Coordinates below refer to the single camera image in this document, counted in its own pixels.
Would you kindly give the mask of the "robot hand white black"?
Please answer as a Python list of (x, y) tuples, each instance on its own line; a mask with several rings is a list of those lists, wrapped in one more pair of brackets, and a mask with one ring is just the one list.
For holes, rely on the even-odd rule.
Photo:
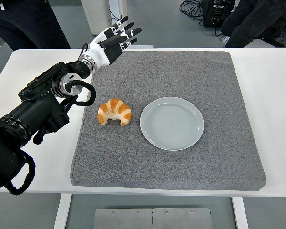
[(112, 64), (124, 50), (137, 42), (135, 36), (141, 33), (142, 29), (133, 28), (133, 22), (124, 27), (123, 23), (127, 20), (128, 16), (123, 17), (91, 41), (87, 53), (92, 58), (95, 69)]

